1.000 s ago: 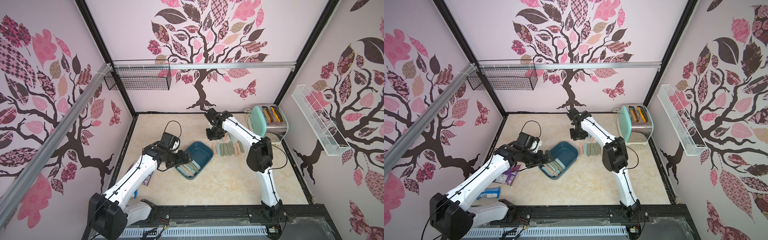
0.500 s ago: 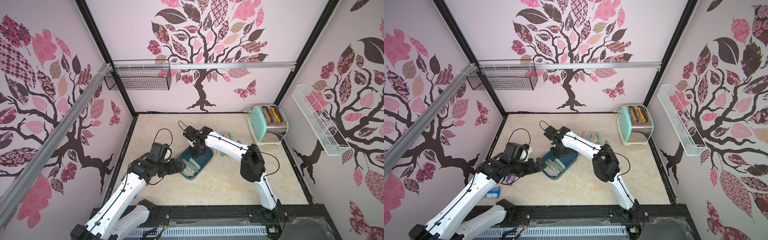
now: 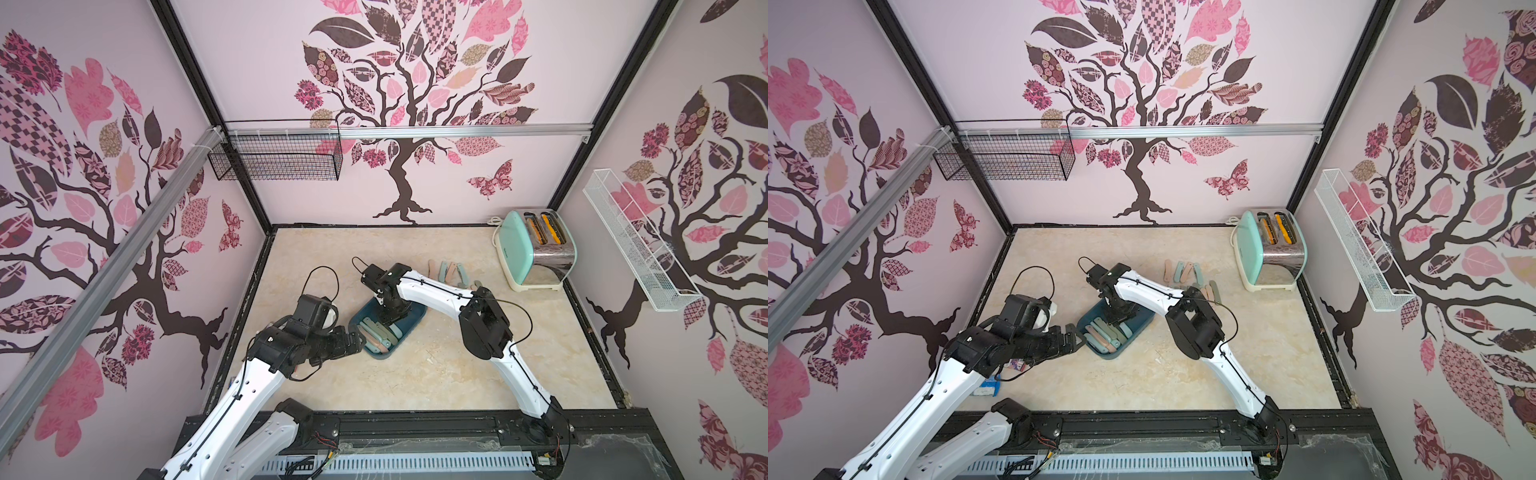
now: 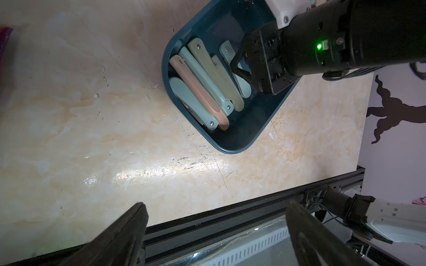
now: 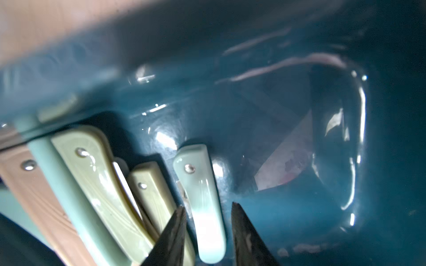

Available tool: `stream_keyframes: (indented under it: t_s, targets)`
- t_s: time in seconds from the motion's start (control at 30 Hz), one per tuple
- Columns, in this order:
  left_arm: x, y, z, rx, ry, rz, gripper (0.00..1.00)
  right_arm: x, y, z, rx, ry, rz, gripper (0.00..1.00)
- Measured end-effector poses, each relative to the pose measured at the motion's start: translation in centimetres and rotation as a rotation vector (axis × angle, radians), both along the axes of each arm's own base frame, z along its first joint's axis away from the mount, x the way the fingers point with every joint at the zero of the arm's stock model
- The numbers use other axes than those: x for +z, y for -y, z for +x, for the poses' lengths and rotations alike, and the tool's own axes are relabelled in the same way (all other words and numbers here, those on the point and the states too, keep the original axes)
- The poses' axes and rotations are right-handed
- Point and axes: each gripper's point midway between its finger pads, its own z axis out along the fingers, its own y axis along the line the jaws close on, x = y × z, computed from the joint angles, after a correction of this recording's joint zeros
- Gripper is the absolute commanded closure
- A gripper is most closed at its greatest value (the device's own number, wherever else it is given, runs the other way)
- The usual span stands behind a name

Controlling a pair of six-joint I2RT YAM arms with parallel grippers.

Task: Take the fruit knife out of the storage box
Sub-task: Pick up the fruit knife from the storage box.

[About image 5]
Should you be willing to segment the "teal plastic storage box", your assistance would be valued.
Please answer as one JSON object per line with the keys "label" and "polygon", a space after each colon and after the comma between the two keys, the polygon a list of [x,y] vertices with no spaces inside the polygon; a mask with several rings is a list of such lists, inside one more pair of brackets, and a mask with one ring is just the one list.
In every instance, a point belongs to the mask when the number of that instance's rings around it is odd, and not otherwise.
{"label": "teal plastic storage box", "polygon": [[83,98],[172,179],[206,144],[226,231],[242,205],[284,265],[426,263],[424,1],[156,1],[1,68],[1,117]]}

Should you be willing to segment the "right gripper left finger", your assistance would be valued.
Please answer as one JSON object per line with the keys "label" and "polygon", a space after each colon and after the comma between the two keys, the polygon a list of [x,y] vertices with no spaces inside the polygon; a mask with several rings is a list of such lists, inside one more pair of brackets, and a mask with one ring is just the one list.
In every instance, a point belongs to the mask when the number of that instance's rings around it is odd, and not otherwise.
{"label": "right gripper left finger", "polygon": [[179,206],[141,266],[182,266],[186,223],[186,209]]}

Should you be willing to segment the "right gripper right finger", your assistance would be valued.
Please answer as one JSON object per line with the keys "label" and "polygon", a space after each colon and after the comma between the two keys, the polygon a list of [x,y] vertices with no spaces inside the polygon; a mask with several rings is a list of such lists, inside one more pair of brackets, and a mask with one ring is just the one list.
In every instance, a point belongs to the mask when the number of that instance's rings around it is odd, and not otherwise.
{"label": "right gripper right finger", "polygon": [[239,203],[232,203],[231,224],[236,266],[279,266]]}

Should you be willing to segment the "pale mint fruit knife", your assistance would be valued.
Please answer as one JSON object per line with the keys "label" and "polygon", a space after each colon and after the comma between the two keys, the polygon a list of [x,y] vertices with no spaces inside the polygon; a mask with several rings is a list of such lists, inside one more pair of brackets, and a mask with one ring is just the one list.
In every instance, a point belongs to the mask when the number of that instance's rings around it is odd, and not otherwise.
{"label": "pale mint fruit knife", "polygon": [[206,264],[216,264],[225,257],[226,233],[206,145],[180,148],[173,168],[190,205],[199,257]]}

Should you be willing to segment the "pale olive fruit knife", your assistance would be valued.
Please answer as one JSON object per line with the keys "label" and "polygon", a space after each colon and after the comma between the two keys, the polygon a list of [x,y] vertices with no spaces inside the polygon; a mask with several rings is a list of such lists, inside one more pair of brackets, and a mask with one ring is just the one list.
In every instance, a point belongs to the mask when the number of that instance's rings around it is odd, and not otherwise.
{"label": "pale olive fruit knife", "polygon": [[[179,206],[175,204],[156,162],[147,162],[134,168],[128,176],[128,184],[157,232],[157,235],[153,237],[155,246],[169,219]],[[195,251],[186,230],[183,266],[194,264]]]}

